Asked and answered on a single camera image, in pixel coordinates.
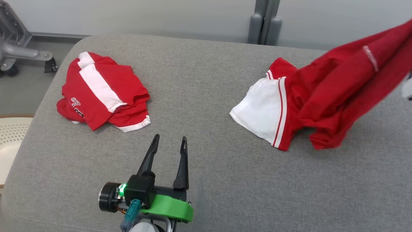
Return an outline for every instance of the chair wheel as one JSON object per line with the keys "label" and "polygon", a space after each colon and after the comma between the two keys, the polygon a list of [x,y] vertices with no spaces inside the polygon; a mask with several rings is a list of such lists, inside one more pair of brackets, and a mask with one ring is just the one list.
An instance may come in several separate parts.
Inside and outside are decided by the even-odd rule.
{"label": "chair wheel", "polygon": [[13,64],[13,66],[9,70],[5,71],[5,73],[7,76],[15,76],[19,73],[19,69]]}
{"label": "chair wheel", "polygon": [[56,64],[56,60],[53,57],[50,60],[45,62],[44,73],[55,73],[55,72],[57,72],[57,64]]}

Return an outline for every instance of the red stripe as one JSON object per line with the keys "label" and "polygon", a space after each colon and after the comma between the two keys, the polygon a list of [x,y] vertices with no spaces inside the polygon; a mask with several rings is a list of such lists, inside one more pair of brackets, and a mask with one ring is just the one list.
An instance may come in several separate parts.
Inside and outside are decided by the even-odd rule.
{"label": "red stripe", "polygon": [[272,145],[273,147],[275,147],[276,138],[278,137],[279,127],[280,127],[280,125],[281,125],[282,116],[283,116],[283,101],[282,101],[282,93],[281,93],[280,81],[281,81],[281,79],[278,80],[279,95],[280,95],[280,97],[281,97],[281,117],[279,118],[278,130],[276,131],[275,140],[273,141],[273,145]]}

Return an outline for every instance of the white wall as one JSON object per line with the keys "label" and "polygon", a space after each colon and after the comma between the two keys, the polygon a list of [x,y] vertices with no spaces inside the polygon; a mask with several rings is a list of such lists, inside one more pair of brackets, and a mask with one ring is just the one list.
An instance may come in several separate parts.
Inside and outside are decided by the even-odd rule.
{"label": "white wall", "polygon": [[6,0],[30,32],[245,43],[254,0]]}
{"label": "white wall", "polygon": [[412,0],[281,0],[278,45],[328,50],[412,18]]}

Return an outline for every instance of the green led light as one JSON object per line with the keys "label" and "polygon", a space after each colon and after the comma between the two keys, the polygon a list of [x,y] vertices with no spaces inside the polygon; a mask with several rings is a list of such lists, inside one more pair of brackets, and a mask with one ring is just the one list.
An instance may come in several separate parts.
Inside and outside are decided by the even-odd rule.
{"label": "green led light", "polygon": [[124,188],[126,187],[126,184],[122,184],[119,188],[119,194],[121,196],[124,196]]}

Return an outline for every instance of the gray couch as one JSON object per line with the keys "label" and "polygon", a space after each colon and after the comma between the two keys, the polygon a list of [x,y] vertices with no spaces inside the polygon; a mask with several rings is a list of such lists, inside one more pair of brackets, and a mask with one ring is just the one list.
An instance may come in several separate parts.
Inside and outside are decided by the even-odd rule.
{"label": "gray couch", "polygon": [[[133,67],[151,95],[151,125],[92,132],[57,113],[68,65],[83,51]],[[229,116],[277,57],[302,67],[322,54],[156,36],[83,39],[62,63],[14,161],[1,198],[8,226],[119,231],[122,214],[100,211],[99,192],[106,182],[127,181],[159,133],[157,185],[172,185],[182,136],[188,140],[195,215],[178,232],[410,230],[412,105],[398,90],[336,149],[314,150],[310,131],[302,131],[281,152]]]}

